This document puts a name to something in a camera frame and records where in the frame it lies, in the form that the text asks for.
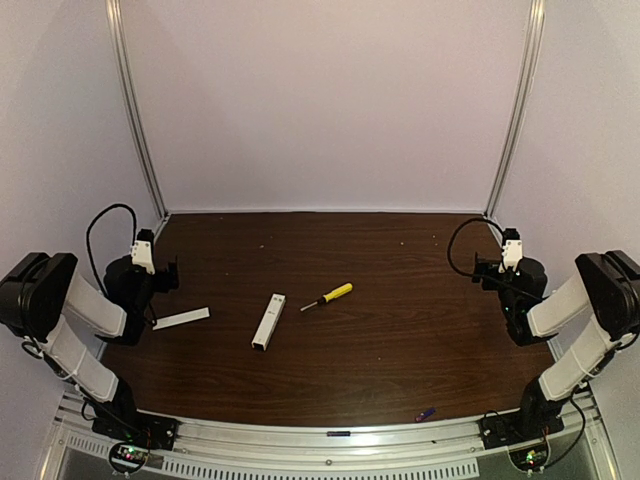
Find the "yellow handled screwdriver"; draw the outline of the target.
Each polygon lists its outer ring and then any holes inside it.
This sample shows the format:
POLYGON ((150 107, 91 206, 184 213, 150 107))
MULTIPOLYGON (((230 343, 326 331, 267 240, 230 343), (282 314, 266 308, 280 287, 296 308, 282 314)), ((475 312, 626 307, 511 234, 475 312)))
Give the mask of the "yellow handled screwdriver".
POLYGON ((318 299, 316 299, 315 301, 313 301, 312 303, 305 305, 303 307, 300 308, 301 312, 305 312, 307 310, 310 310, 312 308, 315 308, 317 306, 320 305, 324 305, 327 303, 330 303, 348 293, 350 293, 353 290, 353 285, 351 283, 345 283, 339 287, 336 287, 335 289, 321 295, 318 299))

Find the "white remote control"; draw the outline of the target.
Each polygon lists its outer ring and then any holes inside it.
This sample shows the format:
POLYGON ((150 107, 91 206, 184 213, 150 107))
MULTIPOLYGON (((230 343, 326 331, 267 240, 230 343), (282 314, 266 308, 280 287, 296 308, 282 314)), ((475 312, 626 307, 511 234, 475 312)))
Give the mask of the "white remote control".
POLYGON ((251 341, 252 349, 261 352, 267 350, 271 337, 284 310, 285 304, 285 295, 274 293, 271 296, 251 341))

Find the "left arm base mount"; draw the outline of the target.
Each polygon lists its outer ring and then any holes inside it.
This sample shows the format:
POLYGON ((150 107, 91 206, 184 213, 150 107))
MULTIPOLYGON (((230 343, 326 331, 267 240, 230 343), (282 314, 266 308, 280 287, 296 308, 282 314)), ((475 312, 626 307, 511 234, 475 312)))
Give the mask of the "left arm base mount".
POLYGON ((137 424, 125 426, 121 421, 104 416, 93 419, 92 431, 114 440, 151 450, 171 451, 180 422, 177 419, 138 413, 137 424))

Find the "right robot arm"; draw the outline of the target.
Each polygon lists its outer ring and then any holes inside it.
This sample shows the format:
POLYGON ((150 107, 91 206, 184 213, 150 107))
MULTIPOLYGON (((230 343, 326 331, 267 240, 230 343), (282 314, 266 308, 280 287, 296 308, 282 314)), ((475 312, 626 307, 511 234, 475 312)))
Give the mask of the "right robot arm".
POLYGON ((577 272, 545 297, 543 265, 523 257, 503 263, 477 257, 471 279, 495 291, 507 331, 518 346, 548 341, 577 318, 586 323, 573 343, 523 392, 512 425, 539 435, 559 415, 576 387, 639 336, 639 264, 621 250, 583 253, 577 272))

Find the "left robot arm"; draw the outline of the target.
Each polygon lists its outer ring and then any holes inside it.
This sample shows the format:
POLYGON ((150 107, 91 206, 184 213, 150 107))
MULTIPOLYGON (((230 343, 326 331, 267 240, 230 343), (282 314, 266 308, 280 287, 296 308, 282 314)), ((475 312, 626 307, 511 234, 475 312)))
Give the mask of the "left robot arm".
POLYGON ((178 265, 149 272, 121 257, 108 265, 100 293, 77 264, 71 253, 25 255, 1 281, 1 323, 22 338, 27 353, 92 401, 99 416, 139 427, 131 387, 96 358, 69 320, 84 322, 107 343, 137 345, 152 323, 147 313, 153 297, 178 288, 178 265))

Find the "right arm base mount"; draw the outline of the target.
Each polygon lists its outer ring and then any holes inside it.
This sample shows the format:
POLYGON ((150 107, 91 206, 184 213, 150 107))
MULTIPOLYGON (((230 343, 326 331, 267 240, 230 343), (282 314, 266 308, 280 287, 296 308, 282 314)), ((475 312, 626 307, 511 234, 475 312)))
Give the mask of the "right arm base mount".
POLYGON ((504 414, 489 411, 477 424, 485 450, 541 439, 545 434, 558 433, 564 429, 564 423, 558 417, 544 420, 537 426, 525 427, 519 411, 504 414))

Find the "white remote battery cover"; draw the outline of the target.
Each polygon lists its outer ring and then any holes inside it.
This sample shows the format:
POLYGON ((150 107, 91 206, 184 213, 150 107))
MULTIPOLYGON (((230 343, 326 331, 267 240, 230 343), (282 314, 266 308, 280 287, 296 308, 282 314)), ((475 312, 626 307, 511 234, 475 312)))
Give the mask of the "white remote battery cover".
POLYGON ((153 326, 154 331, 163 330, 167 328, 176 327, 179 325, 204 320, 210 317, 210 311, 208 307, 190 310, 187 312, 174 314, 171 316, 159 318, 156 324, 153 326))

